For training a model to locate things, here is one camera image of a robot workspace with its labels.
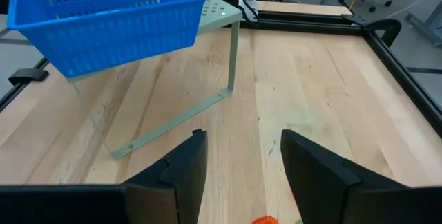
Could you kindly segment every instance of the wooden tabletop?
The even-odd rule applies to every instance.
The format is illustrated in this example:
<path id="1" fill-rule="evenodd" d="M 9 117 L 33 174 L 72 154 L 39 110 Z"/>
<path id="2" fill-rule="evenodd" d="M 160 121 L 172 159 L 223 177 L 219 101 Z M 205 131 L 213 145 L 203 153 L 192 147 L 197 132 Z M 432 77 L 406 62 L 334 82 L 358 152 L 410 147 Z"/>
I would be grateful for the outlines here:
<path id="1" fill-rule="evenodd" d="M 261 3 L 265 10 L 349 13 Z M 232 95 L 122 160 L 107 151 L 154 129 L 225 86 L 229 29 L 194 47 L 77 83 L 96 119 L 52 65 L 0 114 L 0 183 L 118 183 L 202 128 L 209 135 L 199 223 L 300 218 L 279 142 L 293 129 L 410 186 L 442 183 L 442 142 L 362 37 L 241 30 Z"/>

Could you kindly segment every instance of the orange object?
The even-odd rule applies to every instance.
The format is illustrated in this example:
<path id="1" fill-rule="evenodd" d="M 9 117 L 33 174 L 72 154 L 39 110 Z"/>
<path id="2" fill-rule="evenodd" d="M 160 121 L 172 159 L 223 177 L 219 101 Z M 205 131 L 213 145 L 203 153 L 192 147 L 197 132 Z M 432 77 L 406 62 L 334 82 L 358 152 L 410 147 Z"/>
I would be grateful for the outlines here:
<path id="1" fill-rule="evenodd" d="M 272 216 L 264 216 L 254 220 L 251 224 L 278 224 L 278 221 Z"/>

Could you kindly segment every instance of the blue basket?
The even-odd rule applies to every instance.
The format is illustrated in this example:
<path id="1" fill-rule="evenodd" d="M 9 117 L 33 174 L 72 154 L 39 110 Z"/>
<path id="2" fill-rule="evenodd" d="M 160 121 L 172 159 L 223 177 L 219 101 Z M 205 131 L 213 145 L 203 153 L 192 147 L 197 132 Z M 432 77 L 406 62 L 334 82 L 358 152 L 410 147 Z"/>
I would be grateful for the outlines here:
<path id="1" fill-rule="evenodd" d="M 10 0 L 18 30 L 66 77 L 192 46 L 205 0 Z"/>

